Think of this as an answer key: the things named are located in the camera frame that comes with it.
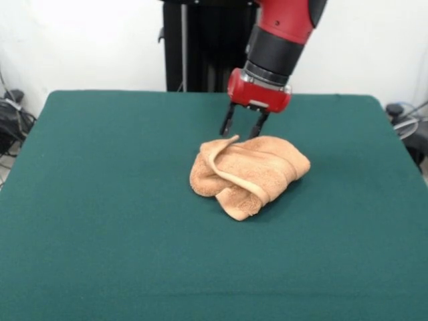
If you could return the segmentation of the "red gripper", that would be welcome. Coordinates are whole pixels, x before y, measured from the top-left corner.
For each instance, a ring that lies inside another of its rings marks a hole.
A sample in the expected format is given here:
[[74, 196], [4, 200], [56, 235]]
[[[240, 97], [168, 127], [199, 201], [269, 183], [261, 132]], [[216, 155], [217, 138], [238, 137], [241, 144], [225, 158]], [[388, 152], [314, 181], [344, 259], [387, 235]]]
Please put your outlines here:
[[232, 102], [229, 104], [219, 131], [221, 136], [227, 136], [229, 134], [237, 104], [244, 107], [254, 106], [262, 111], [266, 111], [260, 113], [257, 122], [251, 129], [249, 139], [260, 135], [263, 125], [269, 116], [267, 112], [282, 112], [287, 107], [292, 97], [292, 91], [289, 85], [275, 86], [267, 84], [250, 76], [240, 68], [235, 68], [232, 71], [227, 85], [227, 93]]

